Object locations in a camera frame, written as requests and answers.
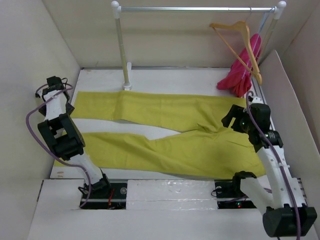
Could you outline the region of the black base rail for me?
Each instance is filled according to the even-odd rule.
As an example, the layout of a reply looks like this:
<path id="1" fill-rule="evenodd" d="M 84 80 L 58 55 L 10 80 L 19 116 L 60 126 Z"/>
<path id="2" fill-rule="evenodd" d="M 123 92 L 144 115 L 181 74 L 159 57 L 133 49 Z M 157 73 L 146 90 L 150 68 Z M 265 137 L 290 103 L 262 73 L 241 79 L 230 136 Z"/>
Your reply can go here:
<path id="1" fill-rule="evenodd" d="M 253 209 L 244 195 L 231 190 L 230 181 L 209 180 L 128 180 L 113 182 L 110 194 L 84 193 L 80 206 L 86 210 L 207 211 Z"/>

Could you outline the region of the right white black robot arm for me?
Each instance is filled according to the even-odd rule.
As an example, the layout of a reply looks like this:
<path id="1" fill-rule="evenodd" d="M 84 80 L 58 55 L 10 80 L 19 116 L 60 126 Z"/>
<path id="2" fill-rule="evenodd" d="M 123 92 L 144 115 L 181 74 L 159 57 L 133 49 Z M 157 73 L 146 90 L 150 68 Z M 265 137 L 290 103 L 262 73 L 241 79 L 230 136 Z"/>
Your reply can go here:
<path id="1" fill-rule="evenodd" d="M 221 120 L 224 127 L 248 135 L 249 142 L 261 160 L 270 185 L 267 191 L 258 175 L 250 171 L 234 174 L 229 189 L 237 197 L 248 197 L 262 215 L 262 224 L 271 238 L 307 235 L 318 215 L 308 206 L 298 179 L 291 176 L 285 160 L 280 134 L 271 129 L 270 107 L 250 103 L 247 107 L 232 105 Z"/>

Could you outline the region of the pink hanging garment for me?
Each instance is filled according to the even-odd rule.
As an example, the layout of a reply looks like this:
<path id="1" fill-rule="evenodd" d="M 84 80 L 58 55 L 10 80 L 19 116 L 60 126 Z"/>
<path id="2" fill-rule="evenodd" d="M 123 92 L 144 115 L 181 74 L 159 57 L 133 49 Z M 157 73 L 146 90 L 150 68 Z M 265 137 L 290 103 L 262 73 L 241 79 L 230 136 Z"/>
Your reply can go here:
<path id="1" fill-rule="evenodd" d="M 256 60 L 259 59 L 261 54 L 261 42 L 262 39 L 258 33 L 255 33 L 250 38 L 250 45 Z M 246 70 L 239 60 L 233 62 L 227 76 L 220 80 L 216 86 L 218 90 L 229 90 L 238 98 L 243 97 L 251 87 L 251 73 Z"/>

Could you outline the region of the white metal clothes rack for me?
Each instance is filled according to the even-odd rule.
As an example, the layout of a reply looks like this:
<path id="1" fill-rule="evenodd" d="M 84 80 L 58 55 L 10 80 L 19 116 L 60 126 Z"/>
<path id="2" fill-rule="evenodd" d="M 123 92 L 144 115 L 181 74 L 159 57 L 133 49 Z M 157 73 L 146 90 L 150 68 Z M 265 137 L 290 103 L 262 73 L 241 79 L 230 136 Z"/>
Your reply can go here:
<path id="1" fill-rule="evenodd" d="M 117 33 L 117 40 L 120 52 L 120 59 L 123 71 L 124 82 L 122 88 L 125 91 L 130 91 L 132 89 L 131 75 L 132 75 L 132 63 L 127 61 L 125 54 L 125 47 L 123 42 L 123 34 L 121 28 L 121 13 L 133 13 L 133 12 L 208 12 L 208 13 L 273 13 L 273 19 L 270 26 L 266 32 L 266 36 L 262 41 L 261 50 L 263 50 L 275 29 L 278 20 L 281 18 L 287 3 L 281 0 L 277 5 L 273 7 L 125 7 L 121 6 L 118 1 L 114 0 L 111 2 L 112 13 L 115 21 L 115 28 Z M 232 49 L 229 43 L 223 38 L 222 35 L 219 37 L 223 40 L 226 46 L 231 50 L 233 55 L 245 66 L 246 70 L 249 71 L 257 83 L 261 85 L 263 83 L 262 75 L 259 70 L 258 62 L 254 56 L 253 48 L 250 44 L 250 29 L 245 21 L 238 21 L 232 25 L 226 25 L 221 23 L 212 23 L 210 25 L 215 31 L 218 29 L 237 31 L 241 34 L 245 49 L 247 50 L 249 60 L 251 62 L 251 67 L 248 67 L 245 62 L 237 55 L 237 53 Z"/>

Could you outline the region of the blue hanger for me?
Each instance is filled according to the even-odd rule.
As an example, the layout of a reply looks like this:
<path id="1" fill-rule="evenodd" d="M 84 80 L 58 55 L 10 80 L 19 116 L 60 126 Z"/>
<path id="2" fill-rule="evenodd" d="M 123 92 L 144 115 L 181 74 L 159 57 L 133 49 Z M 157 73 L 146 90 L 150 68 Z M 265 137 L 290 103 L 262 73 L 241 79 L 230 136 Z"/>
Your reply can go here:
<path id="1" fill-rule="evenodd" d="M 262 33 L 264 31 L 265 24 L 266 24 L 269 16 L 271 14 L 275 14 L 275 13 L 277 13 L 277 7 L 273 6 L 272 9 L 270 9 L 270 11 L 268 13 L 263 14 L 263 17 L 260 21 L 257 32 L 255 34 L 253 34 L 249 40 L 249 43 L 250 43 L 249 46 L 251 47 L 253 57 L 254 57 L 257 65 L 258 65 L 258 61 L 259 61 L 261 52 L 264 48 L 263 47 L 263 45 L 265 44 L 264 42 L 266 41 L 266 39 L 262 40 Z M 251 71 L 253 71 L 253 64 L 251 63 L 249 52 L 247 49 L 243 49 L 243 51 L 244 51 L 243 52 L 244 53 L 243 61 L 246 63 L 247 67 L 250 68 Z M 244 79 L 246 77 L 250 80 L 251 75 L 252 74 L 247 69 L 244 69 L 244 72 L 243 72 L 241 78 Z"/>

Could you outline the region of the yellow-green trousers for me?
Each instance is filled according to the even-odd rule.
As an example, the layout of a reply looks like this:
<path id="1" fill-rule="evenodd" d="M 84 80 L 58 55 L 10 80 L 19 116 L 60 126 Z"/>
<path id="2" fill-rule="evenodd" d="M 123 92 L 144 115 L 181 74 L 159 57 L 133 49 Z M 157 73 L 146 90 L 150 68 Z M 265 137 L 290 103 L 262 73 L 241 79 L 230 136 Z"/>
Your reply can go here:
<path id="1" fill-rule="evenodd" d="M 230 179 L 265 175 L 248 136 L 222 125 L 243 98 L 134 91 L 80 91 L 72 118 L 82 120 L 85 152 L 105 169 Z"/>

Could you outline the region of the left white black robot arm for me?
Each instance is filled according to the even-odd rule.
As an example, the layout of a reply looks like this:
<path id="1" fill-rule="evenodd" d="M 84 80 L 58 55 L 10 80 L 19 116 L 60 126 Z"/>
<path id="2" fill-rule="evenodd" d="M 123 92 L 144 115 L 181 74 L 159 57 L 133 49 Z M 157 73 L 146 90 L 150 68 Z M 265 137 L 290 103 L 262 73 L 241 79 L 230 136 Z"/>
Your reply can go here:
<path id="1" fill-rule="evenodd" d="M 38 110 L 44 121 L 37 128 L 51 153 L 64 163 L 85 168 L 85 184 L 79 189 L 83 193 L 91 190 L 92 194 L 104 199 L 111 194 L 112 187 L 106 174 L 85 153 L 84 138 L 71 118 L 74 107 L 69 103 L 70 95 L 67 91 L 62 92 L 68 86 L 60 77 L 51 76 L 42 86 L 41 94 L 35 93 L 46 102 Z"/>

